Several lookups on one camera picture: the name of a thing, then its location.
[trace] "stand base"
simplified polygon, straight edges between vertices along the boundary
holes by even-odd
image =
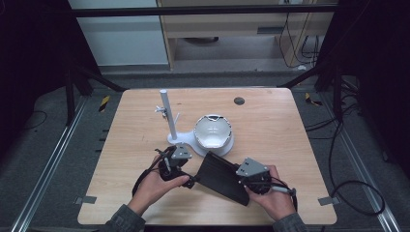
[[[207,153],[210,151],[220,157],[223,157],[226,154],[228,154],[228,152],[232,149],[233,143],[234,143],[234,136],[232,134],[229,142],[224,147],[216,148],[216,149],[203,149],[199,147],[198,142],[195,140],[195,135],[193,134],[193,130],[189,132],[177,132],[176,139],[172,139],[172,135],[169,134],[167,139],[168,139],[168,142],[173,145],[177,143],[186,143],[190,145],[190,147],[192,147],[193,150],[201,157],[205,157]]]

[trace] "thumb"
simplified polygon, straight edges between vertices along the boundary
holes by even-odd
[[[190,177],[185,175],[185,176],[180,176],[180,177],[177,177],[175,179],[172,179],[172,180],[168,181],[168,183],[169,183],[169,186],[174,189],[174,188],[177,188],[177,187],[183,185],[189,179],[190,179]]]

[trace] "sleeve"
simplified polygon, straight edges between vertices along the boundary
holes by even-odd
[[[133,232],[143,230],[144,226],[145,220],[142,217],[126,205],[122,205],[100,231]]]
[[[298,213],[284,217],[274,223],[275,232],[308,232]]]

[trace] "white wall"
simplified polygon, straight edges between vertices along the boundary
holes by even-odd
[[[69,0],[73,9],[156,7],[155,0]],[[167,65],[158,16],[89,17],[78,23],[99,66]]]

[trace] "table top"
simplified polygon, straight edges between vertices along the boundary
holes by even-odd
[[[333,224],[332,205],[320,206],[328,196],[292,93],[284,88],[168,89],[176,130],[191,131],[203,115],[219,114],[232,125],[235,143],[224,158],[242,163],[247,157],[274,164],[280,178],[297,190],[299,214],[306,224]],[[245,103],[238,105],[234,99]],[[155,149],[164,150],[169,126],[156,106],[160,89],[124,92],[87,191],[94,204],[84,203],[81,224],[103,224],[132,198],[132,187],[149,167]],[[193,154],[183,171],[195,175],[203,158]],[[147,224],[267,225],[273,220],[254,202],[240,205],[208,188],[175,188],[144,214]]]

